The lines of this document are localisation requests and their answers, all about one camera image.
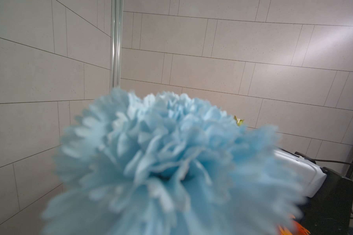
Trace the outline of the light blue carnation vase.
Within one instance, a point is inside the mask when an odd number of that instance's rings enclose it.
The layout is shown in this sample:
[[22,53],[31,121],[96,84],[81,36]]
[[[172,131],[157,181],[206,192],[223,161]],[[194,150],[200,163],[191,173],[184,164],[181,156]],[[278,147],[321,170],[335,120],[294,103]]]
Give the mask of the light blue carnation vase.
[[55,156],[66,191],[44,235],[277,235],[305,203],[276,157],[274,126],[248,130],[206,100],[143,99],[115,88],[64,129]]

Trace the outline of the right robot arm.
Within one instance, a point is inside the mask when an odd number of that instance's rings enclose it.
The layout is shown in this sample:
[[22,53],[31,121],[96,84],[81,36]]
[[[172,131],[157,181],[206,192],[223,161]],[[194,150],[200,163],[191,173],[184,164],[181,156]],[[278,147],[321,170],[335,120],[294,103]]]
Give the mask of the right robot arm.
[[317,159],[282,148],[276,156],[287,160],[303,179],[307,201],[299,206],[302,216],[295,217],[295,235],[346,235],[350,230],[353,205],[353,161],[346,176],[320,167]]

